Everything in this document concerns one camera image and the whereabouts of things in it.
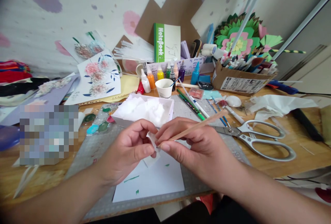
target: left hand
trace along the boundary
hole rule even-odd
[[[156,157],[154,147],[146,134],[157,133],[157,128],[150,121],[140,119],[124,129],[93,165],[97,176],[106,185],[114,186],[121,183],[138,165],[148,157]]]

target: scissors handle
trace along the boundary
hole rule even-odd
[[[256,132],[256,131],[253,131],[252,129],[250,129],[250,127],[248,126],[248,123],[260,123],[260,124],[264,124],[264,125],[267,125],[275,130],[277,130],[277,132],[279,133],[279,136],[274,136],[274,135],[271,135],[271,134],[266,134],[266,133],[260,133],[260,132]],[[259,121],[259,120],[249,120],[249,121],[246,121],[243,123],[242,126],[238,127],[238,129],[242,132],[242,133],[254,133],[254,134],[259,134],[259,135],[262,135],[262,136],[265,136],[265,137],[270,137],[270,138],[273,138],[273,139],[282,139],[285,137],[285,132],[275,126],[275,125],[272,125],[268,122],[264,122],[264,121]]]
[[[251,149],[253,152],[255,152],[256,154],[260,155],[261,157],[264,157],[266,159],[270,159],[270,160],[273,160],[273,161],[278,161],[278,162],[287,162],[287,161],[291,161],[291,160],[294,160],[296,158],[296,153],[295,151],[290,148],[289,146],[281,143],[281,142],[278,142],[278,141],[267,141],[267,140],[261,140],[261,139],[255,139],[255,138],[251,138],[251,137],[248,137],[246,135],[240,135],[238,137],[240,140],[242,140],[244,143],[246,143],[246,145],[248,146],[249,149]],[[253,143],[256,142],[256,143],[264,143],[264,144],[268,144],[268,145],[277,145],[277,146],[281,146],[283,148],[285,148],[289,155],[285,158],[274,158],[274,157],[270,157],[270,156],[267,156],[267,155],[264,155],[263,153],[259,152],[258,150],[256,150],[254,147],[253,147]]]

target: cutting mat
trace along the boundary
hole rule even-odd
[[[175,101],[173,118],[181,116],[199,121],[198,117],[191,111],[191,109],[189,109],[189,107],[179,98],[178,95],[173,95],[171,98]],[[206,101],[205,103],[203,101],[200,102],[200,105],[206,110],[206,112],[210,116],[213,115],[213,109],[211,106],[207,106],[206,104],[208,104]],[[213,125],[222,126],[222,123],[220,120],[218,120],[213,122]],[[82,143],[78,153],[76,154],[75,159],[64,179],[68,179],[80,170],[96,162],[122,130],[123,128],[119,127],[116,123],[112,123],[105,132],[87,136]],[[246,164],[250,164],[240,146],[231,136],[221,134],[221,137],[238,160]],[[202,183],[182,165],[181,170],[185,191],[113,203],[112,198],[115,192],[115,187],[111,187],[109,191],[86,214],[84,220],[101,216],[110,217],[127,212],[130,209],[138,209],[145,206],[152,207],[153,205],[160,202],[185,198],[193,194],[199,194],[211,190],[207,185]]]

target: purple paint bottle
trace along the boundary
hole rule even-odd
[[[184,66],[184,60],[182,60],[182,64],[180,65],[179,72],[178,72],[178,77],[180,78],[180,81],[184,81],[184,76],[185,76],[185,66]]]

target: paint bottle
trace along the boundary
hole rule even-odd
[[[144,63],[142,64],[142,68],[143,68],[143,70],[144,70],[145,75],[147,76],[147,63],[146,63],[146,62],[144,62]]]
[[[151,87],[149,86],[149,81],[148,81],[146,75],[144,74],[143,69],[141,69],[141,82],[142,82],[142,86],[144,87],[144,91],[146,93],[150,93],[151,92]]]
[[[177,66],[176,62],[175,62],[175,65],[173,67],[173,72],[175,73],[175,78],[177,79],[178,78],[178,66]]]
[[[150,68],[147,68],[147,79],[149,81],[149,86],[151,89],[155,89],[155,80],[154,80],[154,75],[152,74],[152,71]]]
[[[160,80],[160,79],[164,79],[164,73],[162,71],[161,65],[159,64],[159,67],[158,67],[158,80]]]
[[[194,68],[194,72],[192,73],[192,78],[191,78],[191,84],[197,84],[198,79],[199,79],[199,63]]]
[[[184,76],[185,76],[185,66],[184,66],[184,60],[182,60],[182,64],[180,65],[178,77],[180,78],[181,82],[184,82]]]
[[[171,72],[171,67],[170,67],[170,62],[168,62],[167,71],[165,73],[165,77],[168,79],[170,78],[170,72]]]
[[[176,81],[176,78],[175,78],[175,73],[173,71],[173,68],[171,68],[171,72],[170,72],[170,78],[169,78],[171,81],[175,82]],[[176,88],[176,84],[173,84],[172,86],[172,90],[171,91],[175,91],[175,88]]]
[[[140,82],[137,90],[137,95],[142,95],[143,93],[145,93],[144,86],[142,85],[142,82]]]

